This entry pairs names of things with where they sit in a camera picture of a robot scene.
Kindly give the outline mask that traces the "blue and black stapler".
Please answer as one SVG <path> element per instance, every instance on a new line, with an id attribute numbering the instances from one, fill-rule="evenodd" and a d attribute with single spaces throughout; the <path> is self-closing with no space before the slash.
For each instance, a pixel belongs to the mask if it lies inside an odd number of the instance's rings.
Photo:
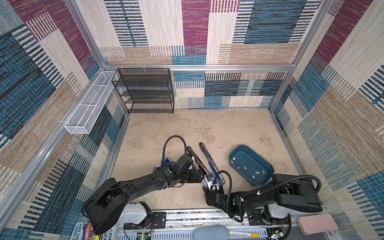
<path id="1" fill-rule="evenodd" d="M 206 149 L 206 147 L 203 143 L 199 143 L 199 147 L 200 147 L 201 151 L 203 152 L 203 154 L 205 155 L 205 157 L 207 158 L 207 160 L 209 162 L 209 166 L 210 166 L 211 170 L 213 171 L 214 176 L 215 177 L 217 176 L 217 182 L 221 186 L 223 186 L 225 184 L 225 180 L 221 174 L 218 174 L 219 170 L 218 170 L 213 158 L 211 157 L 211 155 L 209 154 L 208 150 Z"/>

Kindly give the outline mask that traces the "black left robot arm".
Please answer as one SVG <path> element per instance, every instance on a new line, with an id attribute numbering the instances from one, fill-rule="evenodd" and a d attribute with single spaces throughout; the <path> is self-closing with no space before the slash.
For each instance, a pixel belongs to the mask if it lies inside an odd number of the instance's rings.
<path id="1" fill-rule="evenodd" d="M 171 139 L 183 142 L 184 154 L 176 161 L 165 164 L 166 147 Z M 133 200 L 148 193 L 174 188 L 177 184 L 201 183 L 207 171 L 198 167 L 193 155 L 187 149 L 185 140 L 178 135 L 169 137 L 163 147 L 161 165 L 149 175 L 128 181 L 106 180 L 83 205 L 86 216 L 95 231 L 101 235 L 113 227 L 120 218 L 124 207 Z"/>

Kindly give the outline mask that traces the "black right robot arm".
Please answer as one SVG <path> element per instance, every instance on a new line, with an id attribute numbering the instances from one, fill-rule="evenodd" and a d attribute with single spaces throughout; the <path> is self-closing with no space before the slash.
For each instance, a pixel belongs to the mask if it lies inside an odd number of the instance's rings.
<path id="1" fill-rule="evenodd" d="M 291 211 L 302 213 L 320 213 L 323 208 L 318 196 L 321 180 L 312 175 L 274 174 L 272 180 L 262 187 L 251 191 L 232 192 L 232 177 L 228 193 L 218 183 L 218 177 L 207 174 L 202 181 L 208 206 L 223 210 L 230 219 L 242 223 L 244 215 L 255 213 L 259 207 L 264 208 L 264 221 L 283 219 Z"/>

